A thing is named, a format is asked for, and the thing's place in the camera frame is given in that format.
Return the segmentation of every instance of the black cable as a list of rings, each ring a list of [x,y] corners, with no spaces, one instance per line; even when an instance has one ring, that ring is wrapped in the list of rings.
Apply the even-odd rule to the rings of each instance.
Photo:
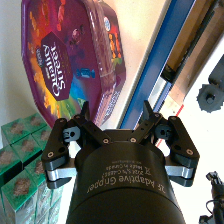
[[[207,208],[207,210],[208,210],[211,214],[213,214],[213,213],[211,212],[211,210],[208,208],[208,204],[211,203],[211,202],[219,202],[219,200],[210,200],[210,201],[207,201],[207,202],[206,202],[206,208]]]

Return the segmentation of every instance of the green box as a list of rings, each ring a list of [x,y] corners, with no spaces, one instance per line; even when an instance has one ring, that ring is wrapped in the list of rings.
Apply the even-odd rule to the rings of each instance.
[[[50,134],[51,134],[51,128],[49,126],[45,126],[44,128],[41,128],[39,131],[32,133],[32,136],[38,143],[38,145],[41,147],[41,149],[44,150]]]
[[[52,196],[51,196],[51,207],[58,201],[59,198],[62,196],[64,187],[59,187],[57,189],[52,190]]]
[[[26,130],[22,119],[17,119],[1,126],[1,132],[3,146],[13,144],[30,134],[30,132]]]
[[[11,146],[0,150],[0,188],[22,171],[22,162]]]
[[[28,130],[30,133],[38,131],[47,125],[38,113],[24,118],[23,123],[25,124],[26,130]]]
[[[12,148],[22,161],[23,167],[27,166],[42,154],[40,146],[36,143],[32,135],[28,135],[12,144]]]
[[[3,200],[2,200],[2,192],[0,190],[0,223],[5,224],[6,223],[6,217],[5,217],[5,209],[3,206]]]
[[[49,210],[47,213],[40,219],[39,222],[35,222],[35,224],[48,224]]]
[[[61,206],[61,198],[59,198],[49,210],[49,224],[57,224],[59,218],[59,211]]]
[[[37,187],[26,170],[2,187],[3,203],[10,224],[32,223],[37,202]]]
[[[43,214],[45,214],[50,209],[52,191],[47,187],[41,157],[35,159],[33,162],[27,165],[25,169],[30,174],[38,188],[35,218],[35,222],[38,223]]]

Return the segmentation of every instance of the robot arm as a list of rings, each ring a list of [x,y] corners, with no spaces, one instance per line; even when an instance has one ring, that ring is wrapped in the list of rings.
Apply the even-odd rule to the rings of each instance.
[[[191,186],[199,154],[181,120],[175,116],[164,119],[152,111],[148,101],[144,102],[143,118],[144,121],[134,131],[102,131],[89,120],[86,102],[81,114],[70,121],[64,118],[56,120],[42,155],[48,187],[55,189],[69,182],[92,152],[103,145],[113,144],[119,136],[122,141],[145,146],[155,145],[158,139],[164,139],[170,149],[170,155],[164,160],[167,175],[174,182]],[[75,159],[69,157],[70,141],[77,141],[82,148]]]

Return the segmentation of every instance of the white surface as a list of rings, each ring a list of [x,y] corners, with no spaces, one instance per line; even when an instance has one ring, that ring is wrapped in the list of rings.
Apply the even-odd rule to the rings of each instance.
[[[117,13],[126,64],[126,82],[114,111],[102,129],[117,128],[171,0],[105,0]]]
[[[180,113],[185,127],[188,130],[200,154],[200,161],[196,178],[191,188],[183,188],[173,184],[179,205],[183,211],[187,224],[198,223],[200,215],[208,215],[205,203],[212,199],[211,184],[206,174],[217,171],[224,181],[224,109],[207,113],[201,111],[196,97],[202,84],[208,84],[208,77],[224,54],[224,34],[215,46],[207,62],[202,66],[200,74],[184,101],[184,109]]]

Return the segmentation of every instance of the purple tin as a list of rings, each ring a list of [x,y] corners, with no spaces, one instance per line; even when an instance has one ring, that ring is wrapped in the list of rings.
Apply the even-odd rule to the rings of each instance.
[[[95,0],[23,0],[22,57],[35,103],[51,127],[80,113],[85,101],[100,126],[125,81],[116,14]]]

